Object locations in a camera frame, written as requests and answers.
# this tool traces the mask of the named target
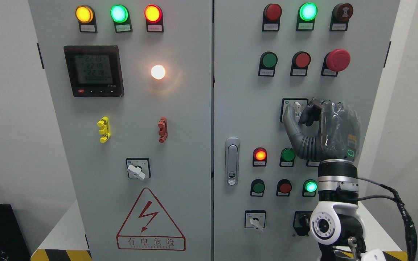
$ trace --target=red triangle warning symbol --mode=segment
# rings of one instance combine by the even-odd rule
[[[117,233],[119,249],[185,251],[186,238],[149,188],[143,188]]]

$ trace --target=white wall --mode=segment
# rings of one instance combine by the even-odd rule
[[[418,232],[418,2],[409,30],[393,96],[388,101],[380,144],[370,178],[399,191]],[[385,193],[368,186],[367,195]],[[389,200],[367,200],[365,206],[405,249],[401,216]]]
[[[35,251],[75,201],[26,0],[0,0],[0,201]]]

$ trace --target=yellow terminal connector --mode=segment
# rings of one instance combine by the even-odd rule
[[[96,126],[99,127],[99,134],[102,135],[102,137],[99,139],[101,143],[104,143],[111,138],[111,128],[109,126],[109,118],[108,117],[102,117],[98,123],[96,123]]]

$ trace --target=lcd display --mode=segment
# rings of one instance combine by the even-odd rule
[[[80,84],[113,83],[108,55],[75,55],[75,67]]]

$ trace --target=red indicator light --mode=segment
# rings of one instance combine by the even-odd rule
[[[299,68],[306,68],[311,63],[311,57],[307,53],[300,53],[295,59],[295,64]]]
[[[148,5],[144,9],[144,18],[150,23],[157,23],[162,18],[162,10],[157,5]]]
[[[254,158],[263,161],[267,158],[267,152],[264,148],[258,148],[254,151]]]
[[[282,16],[282,8],[277,4],[267,5],[264,9],[264,17],[270,22],[276,22]]]
[[[351,55],[345,49],[335,49],[327,55],[327,67],[332,71],[343,71],[351,62]]]
[[[280,186],[280,192],[286,194],[286,193],[290,193],[291,191],[291,185],[288,183],[284,183]]]

